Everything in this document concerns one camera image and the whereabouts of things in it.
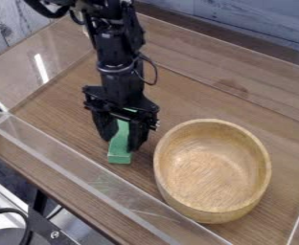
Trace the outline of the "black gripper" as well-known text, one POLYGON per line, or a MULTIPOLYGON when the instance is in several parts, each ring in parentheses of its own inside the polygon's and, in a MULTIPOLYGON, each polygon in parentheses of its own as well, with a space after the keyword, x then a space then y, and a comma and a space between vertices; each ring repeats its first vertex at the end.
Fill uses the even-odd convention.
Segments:
POLYGON ((138 151, 148 140, 158 124, 160 107, 144 96, 143 66, 128 71, 101 72, 101 85, 81 89, 85 108, 92 112, 93 123, 101 138, 108 142, 115 136, 117 119, 130 122, 128 151, 138 151))

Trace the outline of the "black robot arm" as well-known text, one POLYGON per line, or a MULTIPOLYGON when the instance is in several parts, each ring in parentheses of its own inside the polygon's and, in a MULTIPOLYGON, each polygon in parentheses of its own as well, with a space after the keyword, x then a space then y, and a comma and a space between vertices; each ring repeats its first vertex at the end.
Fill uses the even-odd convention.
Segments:
POLYGON ((96 68, 101 83, 83 87, 84 106, 92 112, 99 134, 111 140, 117 122, 130 125, 127 150, 139 150, 148 134, 158 128, 160 107, 144 95, 144 65, 142 53, 144 30, 138 21, 134 0, 76 0, 97 54, 96 68))

